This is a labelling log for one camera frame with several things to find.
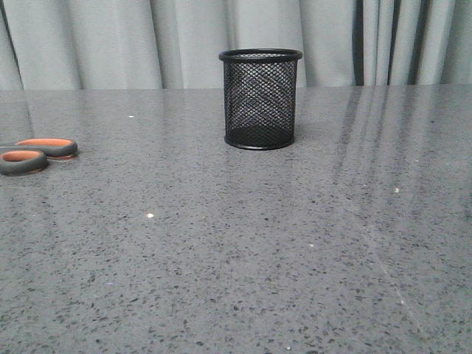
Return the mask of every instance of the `scissors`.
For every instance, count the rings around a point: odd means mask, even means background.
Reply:
[[[41,171],[48,165],[47,158],[70,159],[77,153],[77,143],[70,139],[36,138],[10,144],[0,144],[0,173],[23,175]]]

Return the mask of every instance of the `metal mesh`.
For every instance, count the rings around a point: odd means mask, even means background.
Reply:
[[[274,53],[235,55],[270,58]],[[225,140],[239,148],[268,150],[294,141],[297,60],[224,63]]]

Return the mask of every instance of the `black mesh pen holder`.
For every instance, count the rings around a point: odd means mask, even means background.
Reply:
[[[220,53],[228,144],[271,150],[294,142],[296,64],[301,57],[292,49]]]

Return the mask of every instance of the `gray curtain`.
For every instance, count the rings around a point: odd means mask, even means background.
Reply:
[[[298,86],[472,83],[468,0],[0,0],[0,89],[220,88],[226,49]]]

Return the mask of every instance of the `speckled stone surface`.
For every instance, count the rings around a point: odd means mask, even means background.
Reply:
[[[221,90],[0,91],[0,353],[472,353],[472,86],[305,88],[224,143]]]

